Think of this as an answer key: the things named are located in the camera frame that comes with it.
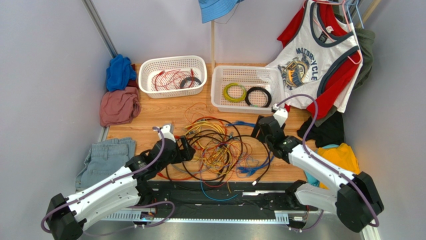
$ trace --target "basket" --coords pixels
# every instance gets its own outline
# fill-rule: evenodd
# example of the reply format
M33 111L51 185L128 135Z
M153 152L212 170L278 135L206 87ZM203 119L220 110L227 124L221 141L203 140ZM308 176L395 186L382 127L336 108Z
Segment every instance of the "basket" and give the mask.
M248 91L252 87L266 89L272 97L269 107L248 106L246 101L230 102L223 96L224 88L231 83L238 83ZM243 94L240 87L231 87L228 94L237 98ZM271 107L284 99L283 79L280 71L273 68L253 66L217 66L213 71L211 83L211 104L221 112L272 114ZM250 103L262 106L267 97L261 91L253 91L248 97Z
M180 69L182 71L193 70L194 77L198 78L201 84L184 89L167 90L160 87L157 90L153 84L154 79L161 71L172 71ZM199 56L174 56L151 59L142 64L139 69L139 88L150 98L162 99L199 94L203 90L207 81L207 68L204 60Z

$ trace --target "blue wire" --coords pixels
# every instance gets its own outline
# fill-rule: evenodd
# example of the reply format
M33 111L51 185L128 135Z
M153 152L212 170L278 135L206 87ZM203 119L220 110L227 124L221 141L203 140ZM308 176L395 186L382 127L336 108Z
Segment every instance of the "blue wire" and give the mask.
M213 198L213 197L210 197L210 196L207 196L207 194L206 194L206 192L204 191L204 188L203 188L203 181L199 181L199 184L201 185L201 190L202 190L202 193L208 198L208 199L211 199L211 200L214 200L214 201L218 201L218 202L225 202L225 201L229 201L229 200L231 200L231 199L234 199L234 198L236 198L237 196L238 196L238 194L235 194L235 196L233 196L233 197L230 197L230 198L228 198L228 199L216 199L216 198Z
M249 126L249 127L254 128L255 124L250 123L250 122L237 120L234 123L227 124L227 126ZM247 174L247 177L250 177L253 174L255 174L257 170L262 169L262 168L266 167L267 165L268 165L268 157L266 157L265 162L263 162L262 165L260 165L260 166L256 166L256 167L239 166L236 169L240 170L242 174Z

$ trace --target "gray wall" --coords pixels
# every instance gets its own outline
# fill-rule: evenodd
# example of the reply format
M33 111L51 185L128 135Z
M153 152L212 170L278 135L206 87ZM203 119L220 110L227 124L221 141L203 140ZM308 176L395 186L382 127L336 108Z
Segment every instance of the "gray wall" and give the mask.
M197 0L93 0L118 52L133 62L198 55L211 61L211 24L202 24ZM218 63L269 63L283 49L277 37L301 0L246 0L217 19Z
M376 32L369 81L344 115L346 139L384 204L382 239L424 239L426 199L424 0L382 1L366 27Z
M0 239L51 240L40 221L72 194L111 56L83 3L0 3Z

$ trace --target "black cloth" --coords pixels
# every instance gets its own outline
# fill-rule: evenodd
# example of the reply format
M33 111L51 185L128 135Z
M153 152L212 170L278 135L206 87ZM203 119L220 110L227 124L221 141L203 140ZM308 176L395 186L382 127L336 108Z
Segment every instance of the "black cloth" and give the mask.
M303 138L303 135L308 130L312 123L312 117L306 120L299 130L297 135ZM313 125L310 132L307 134L306 140L315 140L317 148L325 147L330 144L340 145L345 142L345 131L343 127L343 117L340 112L335 112L327 121L320 126Z

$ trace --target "pink cloth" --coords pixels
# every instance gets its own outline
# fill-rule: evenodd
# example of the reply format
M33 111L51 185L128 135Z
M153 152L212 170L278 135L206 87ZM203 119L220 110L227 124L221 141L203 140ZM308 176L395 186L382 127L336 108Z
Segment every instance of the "pink cloth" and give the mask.
M100 103L100 125L103 127L131 123L141 112L139 91L127 86L124 90L105 93Z

